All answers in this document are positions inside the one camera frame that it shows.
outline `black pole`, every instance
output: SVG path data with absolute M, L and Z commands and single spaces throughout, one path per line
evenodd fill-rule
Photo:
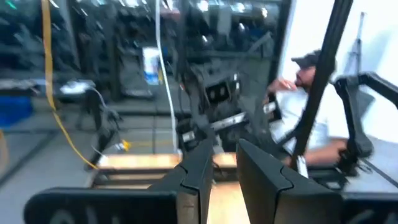
M 112 138 L 114 137 L 114 135 L 116 134 L 115 130 L 111 130 L 108 133 L 98 133 L 98 144 L 97 144 L 97 148 L 96 151 L 94 152 L 94 154 L 92 155 L 92 157 L 90 158 L 90 163 L 97 165 L 98 162 L 100 161 L 103 152 L 105 151 L 106 147 L 108 146 L 108 144 L 111 142 Z M 93 167 L 85 164 L 85 170 L 92 170 Z
M 120 52 L 116 42 L 115 22 L 116 16 L 105 9 L 106 21 L 104 24 L 104 35 L 106 42 L 106 51 L 108 54 L 109 80 L 111 84 L 111 98 L 119 101 L 122 98 L 121 69 L 120 69 Z
M 97 131 L 100 130 L 102 126 L 102 118 L 101 118 L 101 99 L 100 96 L 94 90 L 86 91 L 86 104 L 94 119 L 95 129 Z
M 177 42 L 177 80 L 185 84 L 185 66 L 187 64 L 187 48 L 185 43 L 187 42 L 187 14 L 189 10 L 188 1 L 180 1 L 180 21 L 178 23 L 178 42 Z
M 338 46 L 353 0 L 336 0 L 330 15 L 328 28 L 323 40 L 322 51 L 317 63 L 315 78 L 310 89 L 308 102 L 301 120 L 296 127 L 296 145 L 292 155 L 292 167 L 297 170 L 297 158 L 305 153 L 308 137 L 312 130 L 315 117 L 318 113 L 319 104 L 329 82 L 330 75 L 334 70 L 334 63 Z

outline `man's hand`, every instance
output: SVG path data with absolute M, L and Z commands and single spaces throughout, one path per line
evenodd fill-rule
M 288 156 L 282 160 L 282 163 L 286 166 L 290 166 L 290 164 L 292 163 L 292 158 L 290 156 Z
M 307 165 L 332 164 L 340 160 L 340 151 L 347 148 L 346 139 L 332 139 L 327 146 L 305 153 Z
M 267 103 L 269 103 L 269 97 L 268 96 L 266 96 L 266 98 L 263 99 L 263 101 L 262 101 L 263 105 L 266 105 Z
M 268 87 L 269 93 L 275 93 L 281 90 L 296 90 L 297 86 L 294 82 L 286 80 L 286 79 L 277 79 L 271 83 Z

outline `white wall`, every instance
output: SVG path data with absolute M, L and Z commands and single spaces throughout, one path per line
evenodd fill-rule
M 292 57 L 305 55 L 322 47 L 326 27 L 334 0 L 296 0 L 284 42 L 284 53 L 279 76 L 295 78 L 297 65 Z M 366 13 L 362 33 L 362 71 L 374 71 L 386 80 L 398 85 L 398 6 L 391 0 L 355 0 L 337 52 L 338 68 L 334 76 L 345 69 L 348 52 L 352 49 L 358 33 L 359 16 Z M 386 141 L 398 142 L 395 128 L 398 127 L 398 111 L 392 103 L 377 93 L 366 90 L 376 100 L 363 118 L 365 132 Z

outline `black cap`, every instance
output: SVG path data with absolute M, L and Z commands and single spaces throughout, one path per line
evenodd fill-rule
M 306 54 L 304 57 L 292 58 L 292 61 L 297 63 L 301 69 L 306 69 L 317 65 L 320 54 L 321 50 L 315 50 L 312 53 Z

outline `man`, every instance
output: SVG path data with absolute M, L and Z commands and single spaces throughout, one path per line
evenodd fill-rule
M 278 140 L 300 121 L 308 100 L 308 91 L 315 76 L 315 65 L 318 62 L 320 50 L 316 50 L 302 58 L 293 58 L 299 65 L 296 81 L 278 79 L 268 87 L 268 94 L 275 94 L 282 114 L 280 122 L 271 126 L 272 137 Z M 339 152 L 346 149 L 349 138 L 344 106 L 333 85 L 328 84 L 319 105 L 310 137 L 308 139 L 304 158 L 307 165 L 331 164 L 340 159 Z M 293 152 L 295 139 L 284 145 Z M 290 158 L 284 160 L 290 164 Z

